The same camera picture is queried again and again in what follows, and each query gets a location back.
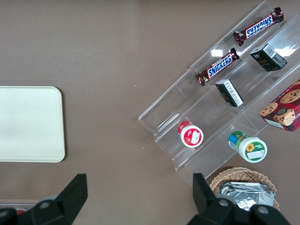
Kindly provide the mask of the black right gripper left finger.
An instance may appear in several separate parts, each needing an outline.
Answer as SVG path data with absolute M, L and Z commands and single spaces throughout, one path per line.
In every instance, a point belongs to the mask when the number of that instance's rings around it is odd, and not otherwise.
M 55 198 L 37 203 L 17 214 L 14 208 L 0 209 L 2 225 L 71 225 L 88 197 L 87 176 L 77 174 Z

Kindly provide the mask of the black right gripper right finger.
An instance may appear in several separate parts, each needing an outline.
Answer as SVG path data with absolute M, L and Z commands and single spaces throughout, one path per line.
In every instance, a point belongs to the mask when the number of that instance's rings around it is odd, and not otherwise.
M 190 225 L 288 225 L 289 221 L 271 206 L 254 205 L 250 211 L 232 201 L 217 198 L 201 173 L 193 174 L 193 198 L 198 214 Z

